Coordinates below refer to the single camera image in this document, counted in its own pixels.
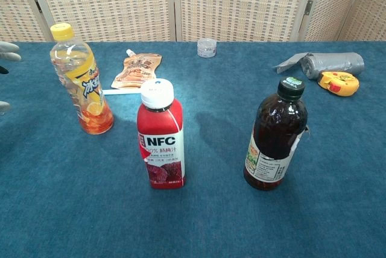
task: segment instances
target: nutrition label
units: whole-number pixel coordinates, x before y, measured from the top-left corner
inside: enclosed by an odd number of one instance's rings
[[[302,133],[297,136],[288,157],[275,160],[260,152],[252,133],[247,158],[245,159],[245,167],[248,172],[260,181],[274,183],[275,181],[281,180],[285,175],[301,136]]]

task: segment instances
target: table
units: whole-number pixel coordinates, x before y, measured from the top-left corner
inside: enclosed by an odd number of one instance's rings
[[[186,186],[154,190],[138,151],[139,95],[110,95],[114,127],[83,132],[49,60],[52,43],[18,43],[1,61],[0,257],[384,257],[386,42],[90,43],[108,89],[126,49],[154,52],[184,106]],[[361,54],[359,91],[305,80],[309,136],[283,183],[249,186],[244,159],[272,66],[298,52]]]

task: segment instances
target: plastic bottle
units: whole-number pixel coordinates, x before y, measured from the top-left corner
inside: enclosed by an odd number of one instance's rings
[[[138,140],[151,187],[176,189],[185,183],[183,110],[173,85],[157,78],[141,87],[137,115]]]
[[[114,117],[103,95],[90,47],[74,37],[68,23],[53,25],[51,33],[58,42],[50,52],[51,61],[72,99],[81,127],[90,134],[104,133],[112,127]]]
[[[244,178],[260,190],[272,190],[283,180],[306,128],[307,109],[300,97],[303,81],[281,79],[277,93],[260,104],[244,166]]]

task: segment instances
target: dark liquid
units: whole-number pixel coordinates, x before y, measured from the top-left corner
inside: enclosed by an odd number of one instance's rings
[[[255,143],[261,153],[275,160],[288,157],[291,147],[307,124],[307,109],[299,99],[286,101],[273,94],[263,100],[255,120]],[[272,190],[283,179],[274,183],[257,180],[244,167],[244,178],[253,187],[260,190]]]

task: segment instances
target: yellow bottle cap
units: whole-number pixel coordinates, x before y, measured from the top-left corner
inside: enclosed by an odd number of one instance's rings
[[[65,41],[73,38],[74,31],[68,23],[58,23],[51,26],[52,36],[56,41]]]

